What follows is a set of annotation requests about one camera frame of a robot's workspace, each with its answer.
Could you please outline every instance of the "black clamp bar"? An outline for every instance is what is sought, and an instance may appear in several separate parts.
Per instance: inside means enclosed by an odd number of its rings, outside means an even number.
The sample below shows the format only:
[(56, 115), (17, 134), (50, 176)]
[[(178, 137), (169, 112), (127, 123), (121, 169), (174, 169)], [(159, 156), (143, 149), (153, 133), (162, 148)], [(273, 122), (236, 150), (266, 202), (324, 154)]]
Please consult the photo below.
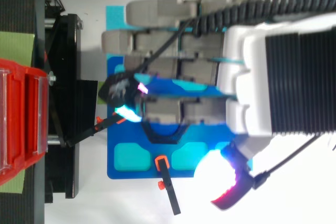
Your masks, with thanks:
[(118, 114), (114, 114), (113, 116), (110, 116), (109, 118), (106, 118), (102, 120), (101, 122), (98, 122), (95, 126), (88, 128), (87, 130), (81, 132), (80, 134), (76, 135), (75, 137), (66, 140), (66, 143), (68, 146), (72, 147), (78, 144), (79, 142), (87, 139), (90, 136), (93, 136), (97, 132), (100, 132), (109, 126), (119, 122), (120, 120), (123, 120), (124, 118)]
[(161, 135), (152, 129), (150, 122), (141, 122), (143, 131), (145, 132), (149, 142), (152, 144), (178, 144), (189, 128), (189, 124), (181, 124), (171, 135)]
[(180, 206), (178, 205), (178, 202), (177, 202), (177, 197), (176, 197), (175, 190), (174, 190), (174, 187), (173, 187), (173, 183), (172, 183), (172, 180), (171, 180), (171, 177), (170, 177), (170, 173), (168, 171), (166, 160), (164, 158), (161, 158), (157, 161), (157, 163), (158, 163), (159, 168), (160, 168), (164, 188), (167, 190), (169, 201), (170, 201), (170, 204), (172, 206), (173, 213), (174, 213), (174, 215), (179, 215), (181, 213)]

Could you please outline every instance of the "clear plastic lid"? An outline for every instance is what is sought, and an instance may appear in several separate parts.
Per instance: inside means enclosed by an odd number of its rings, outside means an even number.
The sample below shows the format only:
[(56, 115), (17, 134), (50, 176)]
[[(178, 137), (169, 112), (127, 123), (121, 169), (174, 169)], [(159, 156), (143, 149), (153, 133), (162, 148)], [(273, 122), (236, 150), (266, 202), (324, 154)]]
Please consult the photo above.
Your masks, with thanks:
[(0, 171), (8, 168), (7, 159), (7, 76), (9, 70), (0, 69)]
[(49, 82), (46, 77), (38, 79), (38, 119), (37, 119), (37, 154), (48, 150), (48, 103)]

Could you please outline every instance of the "cyan compartment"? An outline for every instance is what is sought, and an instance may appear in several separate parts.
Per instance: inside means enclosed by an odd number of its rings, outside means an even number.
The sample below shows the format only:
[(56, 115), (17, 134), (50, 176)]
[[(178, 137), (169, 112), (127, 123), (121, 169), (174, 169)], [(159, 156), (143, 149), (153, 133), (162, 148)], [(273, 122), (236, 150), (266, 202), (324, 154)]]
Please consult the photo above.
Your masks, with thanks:
[(114, 147), (117, 171), (146, 171), (151, 168), (151, 154), (137, 143), (120, 143)]
[(175, 170), (195, 170), (202, 157), (208, 152), (206, 143), (186, 143), (172, 154), (172, 168)]

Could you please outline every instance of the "coiled black cable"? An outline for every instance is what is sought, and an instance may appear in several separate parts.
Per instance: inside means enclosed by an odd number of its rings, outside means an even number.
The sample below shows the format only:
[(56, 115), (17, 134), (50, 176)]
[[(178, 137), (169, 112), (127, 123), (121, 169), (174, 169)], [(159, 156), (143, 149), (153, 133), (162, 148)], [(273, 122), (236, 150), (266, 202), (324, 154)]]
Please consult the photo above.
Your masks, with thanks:
[(232, 25), (257, 25), (278, 15), (327, 13), (336, 10), (336, 0), (243, 0), (217, 12), (193, 18), (196, 37), (222, 31)]

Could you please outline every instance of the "metal screw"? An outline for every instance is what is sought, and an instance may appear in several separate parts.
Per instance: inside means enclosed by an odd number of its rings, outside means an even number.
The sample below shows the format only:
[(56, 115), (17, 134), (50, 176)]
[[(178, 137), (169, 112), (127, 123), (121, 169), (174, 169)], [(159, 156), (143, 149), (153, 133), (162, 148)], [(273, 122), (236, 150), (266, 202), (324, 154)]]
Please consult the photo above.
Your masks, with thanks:
[(49, 85), (52, 86), (54, 85), (54, 82), (56, 81), (56, 76), (54, 76), (54, 73), (51, 71), (49, 74), (48, 74), (48, 81), (49, 81)]
[(84, 23), (82, 20), (77, 21), (77, 29), (83, 30), (84, 29)]
[(48, 135), (48, 145), (60, 145), (61, 142), (57, 135)]

